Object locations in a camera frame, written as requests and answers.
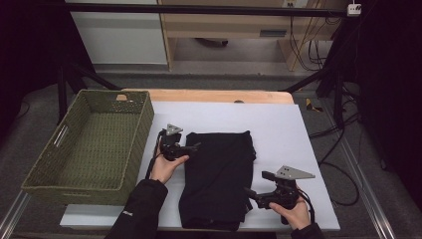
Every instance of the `black cloth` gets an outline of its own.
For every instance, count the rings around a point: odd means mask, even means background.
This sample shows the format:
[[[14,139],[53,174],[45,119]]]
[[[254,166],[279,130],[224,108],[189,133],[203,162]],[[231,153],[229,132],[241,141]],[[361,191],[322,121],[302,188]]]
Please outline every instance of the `black cloth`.
[[[185,163],[179,201],[183,228],[236,231],[252,209],[244,187],[251,187],[256,153],[249,131],[189,133],[186,145],[201,142]]]
[[[302,230],[296,229],[292,232],[292,239],[323,239],[324,236],[317,223],[313,223]]]
[[[167,188],[158,180],[141,180],[129,195],[105,239],[152,239]]]

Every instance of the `white table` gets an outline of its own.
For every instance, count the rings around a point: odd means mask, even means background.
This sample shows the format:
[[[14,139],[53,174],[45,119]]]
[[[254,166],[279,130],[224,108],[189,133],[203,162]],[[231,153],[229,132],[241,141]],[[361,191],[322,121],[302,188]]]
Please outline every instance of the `white table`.
[[[287,165],[316,176],[297,180],[311,198],[316,210],[316,222],[322,230],[339,230],[325,184],[317,167],[308,133],[298,106],[280,104],[177,103],[153,101],[155,116],[146,151],[142,158],[138,180],[141,180],[152,158],[156,136],[168,123],[184,128],[180,141],[190,132],[243,132],[249,130],[257,152],[254,162],[252,189],[258,193],[276,188],[274,182],[263,179],[263,170],[276,172]],[[178,201],[184,188],[184,168],[180,166],[166,183],[169,189],[160,211],[160,230],[180,230]],[[272,210],[254,209],[246,215],[239,230],[281,231],[289,229]],[[69,205],[61,225],[74,229],[110,229],[122,206]]]

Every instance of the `metal frame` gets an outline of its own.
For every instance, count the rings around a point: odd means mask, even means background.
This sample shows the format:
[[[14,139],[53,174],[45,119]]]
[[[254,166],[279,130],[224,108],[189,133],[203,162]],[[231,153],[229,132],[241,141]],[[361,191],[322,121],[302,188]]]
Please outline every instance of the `metal frame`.
[[[41,3],[39,7],[62,8],[70,12],[108,13],[171,13],[212,15],[255,15],[295,17],[346,18],[346,10],[314,8],[269,8],[241,6],[98,4],[98,3]]]
[[[325,113],[328,116],[328,119],[332,125],[335,125],[335,120],[331,116],[332,108],[327,100],[320,101],[322,106],[326,109]],[[359,163],[356,160],[356,157],[353,154],[353,151],[346,139],[344,137],[339,146],[341,151],[344,154],[345,161],[347,163],[348,169],[352,173],[353,179],[356,180],[356,184],[359,187],[360,198],[363,201],[363,204],[366,207],[366,210],[371,218],[375,230],[378,233],[379,238],[382,239],[394,239],[396,238],[393,229],[388,222],[387,217],[382,210],[382,207],[372,190],[372,187],[369,184],[369,181],[366,179],[363,170],[360,168]]]
[[[0,239],[8,239],[12,235],[30,199],[31,196],[28,193],[22,190],[19,192],[0,224]]]

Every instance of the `black sleeve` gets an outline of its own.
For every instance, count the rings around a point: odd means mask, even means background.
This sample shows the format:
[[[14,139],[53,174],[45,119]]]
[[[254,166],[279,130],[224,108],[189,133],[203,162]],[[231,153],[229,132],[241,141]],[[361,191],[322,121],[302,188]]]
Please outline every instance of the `black sleeve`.
[[[292,232],[292,239],[323,239],[323,234],[316,223],[313,223],[302,230],[296,229]]]
[[[105,239],[154,238],[158,214],[167,192],[167,188],[158,180],[141,180],[129,195],[123,211]]]

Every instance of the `black stand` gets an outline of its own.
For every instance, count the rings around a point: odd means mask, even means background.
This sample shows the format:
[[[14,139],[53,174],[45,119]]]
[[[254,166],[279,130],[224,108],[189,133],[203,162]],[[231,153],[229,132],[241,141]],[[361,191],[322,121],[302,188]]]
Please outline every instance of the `black stand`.
[[[62,121],[68,109],[68,97],[66,92],[66,83],[68,83],[74,93],[82,89],[86,89],[87,86],[81,78],[69,78],[69,75],[72,74],[72,71],[76,71],[78,75],[90,78],[97,82],[98,84],[106,87],[109,90],[121,91],[122,88],[106,81],[105,79],[98,76],[96,73],[93,73],[77,64],[64,64],[59,68],[58,71],[58,87],[59,87],[59,122]]]
[[[359,27],[360,22],[358,21],[341,22],[337,29],[336,39],[333,41],[322,69],[289,88],[279,90],[279,92],[293,93],[314,81],[320,81],[316,89],[316,95],[319,98],[326,98],[335,89],[333,117],[337,126],[343,128],[344,122],[341,108],[343,75],[340,72],[344,72],[342,68],[346,68],[342,63],[344,59],[350,57],[347,53],[354,47],[353,42],[358,36]]]

